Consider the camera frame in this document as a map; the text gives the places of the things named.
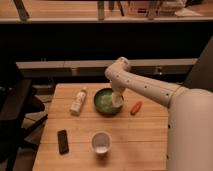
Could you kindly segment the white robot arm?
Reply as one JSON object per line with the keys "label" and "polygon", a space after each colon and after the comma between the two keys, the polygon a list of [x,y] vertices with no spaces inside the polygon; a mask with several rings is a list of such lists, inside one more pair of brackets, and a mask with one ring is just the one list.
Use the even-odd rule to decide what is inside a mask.
{"label": "white robot arm", "polygon": [[132,74],[125,57],[107,67],[113,105],[126,88],[168,109],[167,171],[213,171],[213,93]]}

